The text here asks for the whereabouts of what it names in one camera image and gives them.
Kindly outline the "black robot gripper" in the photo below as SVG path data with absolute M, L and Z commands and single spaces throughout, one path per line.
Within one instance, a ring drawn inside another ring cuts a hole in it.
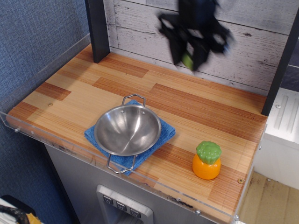
M 169 40 L 173 64 L 178 64 L 187 43 L 193 47 L 192 71 L 207 61 L 210 50 L 224 53 L 233 40 L 231 32 L 215 18 L 216 0 L 179 0 L 177 14 L 160 14 L 160 32 Z

